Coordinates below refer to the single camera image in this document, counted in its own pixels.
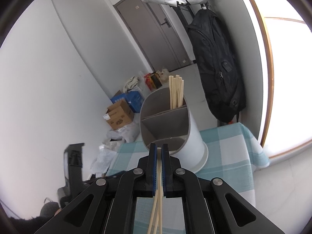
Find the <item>light blue checkered cloth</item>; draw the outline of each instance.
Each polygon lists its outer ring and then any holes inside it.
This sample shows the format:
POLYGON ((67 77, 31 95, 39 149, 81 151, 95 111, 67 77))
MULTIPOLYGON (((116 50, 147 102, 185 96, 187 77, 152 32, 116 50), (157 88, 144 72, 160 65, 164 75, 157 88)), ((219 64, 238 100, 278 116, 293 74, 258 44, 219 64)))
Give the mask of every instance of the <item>light blue checkered cloth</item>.
MULTIPOLYGON (((252 172, 269 165, 269 159, 257 139, 241 123, 203 130, 200 134, 208 146, 208 160, 196 173, 197 177, 207 180, 220 177, 255 206, 252 172)), ((143 142, 123 144, 107 175, 136 168, 138 160, 147 155, 148 150, 143 142)), ((152 198, 138 198, 134 234, 146 234, 152 204, 152 198)), ((185 233, 180 198, 163 198, 163 233, 185 233)))

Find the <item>door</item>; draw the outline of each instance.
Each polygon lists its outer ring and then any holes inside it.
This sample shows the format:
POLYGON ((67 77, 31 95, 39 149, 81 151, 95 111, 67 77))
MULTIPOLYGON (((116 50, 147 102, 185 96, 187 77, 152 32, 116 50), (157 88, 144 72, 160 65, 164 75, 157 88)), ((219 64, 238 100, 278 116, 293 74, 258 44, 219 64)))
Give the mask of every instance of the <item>door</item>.
POLYGON ((159 4, 123 0, 116 8, 155 71, 164 68, 172 71, 190 64, 159 4))

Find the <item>black backpack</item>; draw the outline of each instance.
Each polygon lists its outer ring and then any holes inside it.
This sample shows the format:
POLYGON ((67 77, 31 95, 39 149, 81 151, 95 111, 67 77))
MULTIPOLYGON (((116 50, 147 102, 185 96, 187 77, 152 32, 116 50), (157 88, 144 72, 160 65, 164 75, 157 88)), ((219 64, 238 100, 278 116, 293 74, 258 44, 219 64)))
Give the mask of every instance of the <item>black backpack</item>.
POLYGON ((226 28, 208 9, 199 10, 187 28, 211 113, 226 123, 238 119, 246 106, 245 89, 226 28))

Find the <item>wooden chopstick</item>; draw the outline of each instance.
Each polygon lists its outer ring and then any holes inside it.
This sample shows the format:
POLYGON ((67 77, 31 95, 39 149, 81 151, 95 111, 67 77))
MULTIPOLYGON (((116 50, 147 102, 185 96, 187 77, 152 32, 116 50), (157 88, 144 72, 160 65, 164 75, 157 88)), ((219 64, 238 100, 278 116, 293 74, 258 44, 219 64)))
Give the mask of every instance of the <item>wooden chopstick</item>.
POLYGON ((172 109, 177 108, 177 78, 172 79, 172 109))
POLYGON ((181 80, 179 105, 178 105, 178 107, 181 107, 183 105, 183 93, 184 93, 184 80, 181 80))
POLYGON ((180 97, 180 87, 179 87, 179 82, 180 82, 180 76, 176 75, 176 89, 177 89, 177 107, 179 107, 179 97, 180 97))
POLYGON ((159 214, 156 215, 153 234, 156 234, 156 232, 157 232, 158 223, 159 223, 159 214))
POLYGON ((151 230, 152 230, 152 224, 153 224, 153 220, 154 220, 154 215, 155 215, 155 210, 156 210, 156 204, 157 204, 157 198, 158 198, 158 195, 159 195, 159 191, 158 189, 156 190, 156 193, 155 193, 155 196, 154 196, 154 203, 153 203, 153 208, 152 208, 152 213, 151 213, 151 218, 149 220, 149 228, 147 230, 147 234, 150 234, 151 233, 151 230))
POLYGON ((169 91, 170 91, 170 109, 173 108, 173 91, 172 91, 172 79, 173 76, 169 76, 169 91))
POLYGON ((181 101, 181 84, 182 84, 182 77, 179 77, 178 78, 178 91, 177 91, 177 93, 178 93, 178 102, 177 102, 177 106, 178 107, 180 107, 179 106, 179 103, 180 103, 180 101, 181 101))
POLYGON ((163 185, 162 185, 162 170, 160 162, 160 171, 158 174, 158 185, 159 185, 159 200, 158 200, 158 215, 159 215, 159 234, 163 233, 163 185))

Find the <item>cardboard box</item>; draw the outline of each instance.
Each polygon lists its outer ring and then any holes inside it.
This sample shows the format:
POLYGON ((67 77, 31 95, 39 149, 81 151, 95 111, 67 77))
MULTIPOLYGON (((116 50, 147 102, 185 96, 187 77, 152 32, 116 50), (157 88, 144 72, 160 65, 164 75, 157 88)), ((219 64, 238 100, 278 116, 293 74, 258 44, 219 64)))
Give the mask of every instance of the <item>cardboard box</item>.
POLYGON ((133 121, 134 113, 128 106, 126 100, 121 99, 112 104, 103 116, 113 130, 122 128, 133 121))
POLYGON ((127 94, 118 91, 110 100, 115 103, 120 99, 125 99, 134 113, 140 113, 144 99, 138 91, 129 91, 127 94))

